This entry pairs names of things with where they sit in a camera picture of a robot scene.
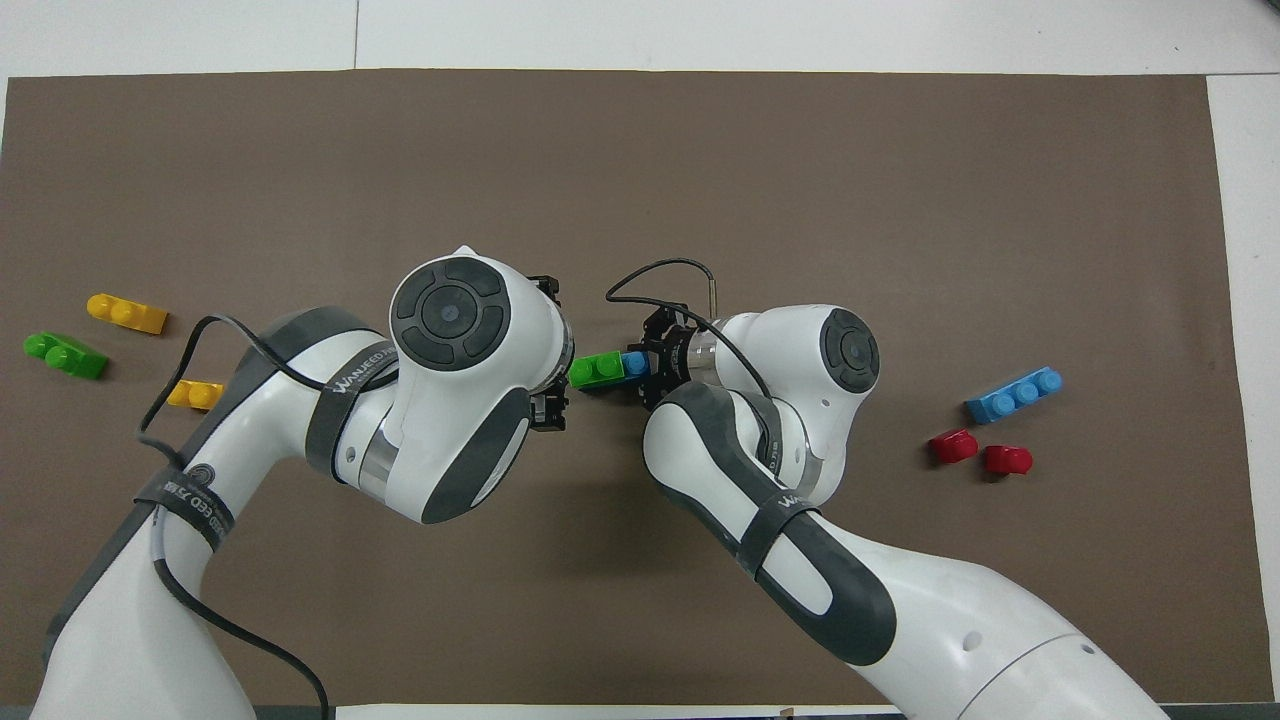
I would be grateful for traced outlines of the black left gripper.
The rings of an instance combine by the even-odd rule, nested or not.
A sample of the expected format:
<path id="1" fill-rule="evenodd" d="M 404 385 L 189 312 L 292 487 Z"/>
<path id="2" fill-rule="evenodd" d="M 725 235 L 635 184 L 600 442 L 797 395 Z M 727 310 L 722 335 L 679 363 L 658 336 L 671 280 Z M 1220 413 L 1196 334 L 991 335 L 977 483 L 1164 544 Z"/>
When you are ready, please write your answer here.
<path id="1" fill-rule="evenodd" d="M 552 275 L 530 275 L 529 279 L 556 305 L 562 329 L 562 343 L 556 368 L 541 386 L 530 392 L 530 428 L 538 432 L 564 430 L 564 410 L 570 405 L 566 391 L 570 386 L 568 373 L 575 355 L 573 332 L 558 300 L 561 290 L 558 279 Z"/>

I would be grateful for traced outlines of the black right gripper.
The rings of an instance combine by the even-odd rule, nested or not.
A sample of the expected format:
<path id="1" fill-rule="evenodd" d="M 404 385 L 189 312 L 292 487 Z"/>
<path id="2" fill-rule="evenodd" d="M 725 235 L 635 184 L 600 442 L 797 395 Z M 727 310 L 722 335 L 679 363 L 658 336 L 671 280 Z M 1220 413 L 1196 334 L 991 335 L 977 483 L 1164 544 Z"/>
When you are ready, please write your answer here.
<path id="1" fill-rule="evenodd" d="M 644 409 L 653 413 L 662 400 L 690 380 L 687 370 L 689 341 L 695 329 L 677 310 L 658 307 L 643 323 L 640 350 L 650 356 L 650 372 L 639 382 Z"/>

